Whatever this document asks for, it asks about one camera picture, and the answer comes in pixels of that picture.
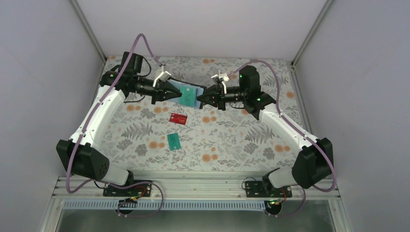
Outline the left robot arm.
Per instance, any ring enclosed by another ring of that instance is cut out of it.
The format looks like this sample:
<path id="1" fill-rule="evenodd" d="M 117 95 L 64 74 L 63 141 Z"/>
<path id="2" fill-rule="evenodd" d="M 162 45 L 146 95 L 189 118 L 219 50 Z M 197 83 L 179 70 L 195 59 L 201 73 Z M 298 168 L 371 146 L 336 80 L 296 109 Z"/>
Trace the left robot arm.
<path id="1" fill-rule="evenodd" d="M 103 154 L 101 141 L 117 109 L 131 93 L 150 96 L 152 104 L 180 97 L 181 92 L 169 83 L 172 76 L 168 66 L 159 64 L 154 79 L 140 75 L 141 55 L 124 52 L 121 64 L 102 75 L 96 98 L 78 129 L 68 140 L 60 140 L 57 152 L 66 170 L 66 189 L 70 189 L 71 175 L 114 184 L 123 196 L 134 191 L 135 183 L 129 170 L 111 164 Z"/>

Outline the teal credit card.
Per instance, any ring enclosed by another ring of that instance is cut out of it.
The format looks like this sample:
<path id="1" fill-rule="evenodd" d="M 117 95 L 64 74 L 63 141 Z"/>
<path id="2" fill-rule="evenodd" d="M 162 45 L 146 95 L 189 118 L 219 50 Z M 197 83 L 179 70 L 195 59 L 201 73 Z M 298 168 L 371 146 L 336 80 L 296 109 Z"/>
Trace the teal credit card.
<path id="1" fill-rule="evenodd" d="M 167 135 L 169 149 L 171 151 L 178 150 L 181 148 L 180 140 L 178 133 L 172 133 Z"/>
<path id="2" fill-rule="evenodd" d="M 180 88 L 180 92 L 182 94 L 179 104 L 195 108 L 197 106 L 197 93 L 198 88 L 192 86 L 182 86 Z"/>

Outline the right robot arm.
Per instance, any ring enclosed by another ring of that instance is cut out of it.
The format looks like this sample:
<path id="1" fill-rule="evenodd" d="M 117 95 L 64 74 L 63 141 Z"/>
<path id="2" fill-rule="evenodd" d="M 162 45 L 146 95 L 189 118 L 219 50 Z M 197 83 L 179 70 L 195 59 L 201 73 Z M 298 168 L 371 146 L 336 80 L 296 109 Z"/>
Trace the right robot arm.
<path id="1" fill-rule="evenodd" d="M 279 133 L 279 136 L 296 152 L 298 156 L 291 168 L 277 168 L 262 177 L 262 191 L 268 197 L 275 196 L 281 187 L 299 185 L 304 189 L 314 187 L 323 192 L 330 192 L 336 187 L 336 181 L 329 188 L 316 184 L 330 175 L 335 175 L 333 145 L 327 138 L 318 139 L 291 120 L 279 106 L 279 97 L 271 97 L 261 89 L 260 75 L 251 62 L 238 69 L 239 85 L 227 87 L 228 75 L 217 73 L 212 76 L 215 84 L 207 89 L 197 100 L 225 110 L 230 102 L 241 102 L 245 110 L 254 118 Z"/>

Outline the red credit card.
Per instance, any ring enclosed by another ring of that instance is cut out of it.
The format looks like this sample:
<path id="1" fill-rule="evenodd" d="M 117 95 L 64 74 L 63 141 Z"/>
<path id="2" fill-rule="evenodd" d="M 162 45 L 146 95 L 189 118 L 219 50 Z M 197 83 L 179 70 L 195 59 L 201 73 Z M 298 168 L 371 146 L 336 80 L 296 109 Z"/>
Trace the red credit card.
<path id="1" fill-rule="evenodd" d="M 185 125 L 187 122 L 187 116 L 181 115 L 181 114 L 176 114 L 176 113 L 171 113 L 169 121 L 172 123 L 180 124 L 180 125 Z"/>

